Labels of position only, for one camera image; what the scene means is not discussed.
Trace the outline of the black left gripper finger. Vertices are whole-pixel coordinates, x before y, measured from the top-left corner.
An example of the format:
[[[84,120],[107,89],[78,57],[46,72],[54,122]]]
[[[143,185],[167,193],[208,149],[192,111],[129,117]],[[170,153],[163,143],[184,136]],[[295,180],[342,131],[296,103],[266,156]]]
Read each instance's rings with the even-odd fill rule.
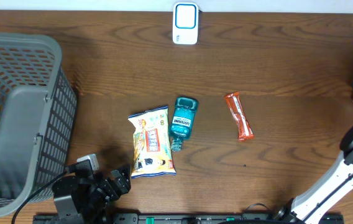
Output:
[[[111,172],[112,176],[114,177],[114,183],[117,185],[118,190],[120,191],[121,195],[126,193],[126,178],[123,173],[120,173],[119,170],[113,170]]]
[[[131,189],[131,177],[130,177],[130,171],[131,171],[131,166],[129,164],[123,165],[120,168],[118,168],[120,177],[119,177],[119,183],[121,185],[122,190],[130,190]]]

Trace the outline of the yellow snack bag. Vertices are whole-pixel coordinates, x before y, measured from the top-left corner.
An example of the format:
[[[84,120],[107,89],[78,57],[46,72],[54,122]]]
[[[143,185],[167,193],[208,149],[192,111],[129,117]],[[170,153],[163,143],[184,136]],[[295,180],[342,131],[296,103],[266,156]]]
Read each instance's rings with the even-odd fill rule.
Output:
[[[132,178],[175,175],[168,132],[168,107],[132,114],[134,162]]]

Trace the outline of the teal mouthwash bottle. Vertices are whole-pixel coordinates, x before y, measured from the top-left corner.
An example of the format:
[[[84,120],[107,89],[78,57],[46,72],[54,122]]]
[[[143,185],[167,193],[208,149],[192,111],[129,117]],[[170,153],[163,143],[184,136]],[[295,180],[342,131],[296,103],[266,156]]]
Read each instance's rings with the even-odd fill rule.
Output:
[[[178,97],[175,101],[175,110],[170,124],[172,151],[181,151],[183,141],[189,140],[193,129],[198,101],[193,98]]]

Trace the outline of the red chocolate bar wrapper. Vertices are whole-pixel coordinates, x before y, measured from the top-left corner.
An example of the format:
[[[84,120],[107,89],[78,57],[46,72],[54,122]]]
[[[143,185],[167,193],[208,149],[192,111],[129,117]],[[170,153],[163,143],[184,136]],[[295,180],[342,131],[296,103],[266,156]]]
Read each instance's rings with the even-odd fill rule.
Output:
[[[241,101],[239,98],[239,92],[227,94],[224,97],[227,106],[237,124],[238,127],[238,140],[240,142],[255,138],[254,133],[250,127],[247,117],[244,113]]]

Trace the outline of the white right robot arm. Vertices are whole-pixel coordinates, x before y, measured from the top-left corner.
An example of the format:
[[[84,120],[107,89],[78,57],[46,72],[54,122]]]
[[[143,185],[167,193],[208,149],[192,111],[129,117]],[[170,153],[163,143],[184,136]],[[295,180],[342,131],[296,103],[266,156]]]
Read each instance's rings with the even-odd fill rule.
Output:
[[[293,223],[319,223],[326,212],[353,190],[353,127],[339,145],[331,168],[306,192],[295,197],[272,218]]]

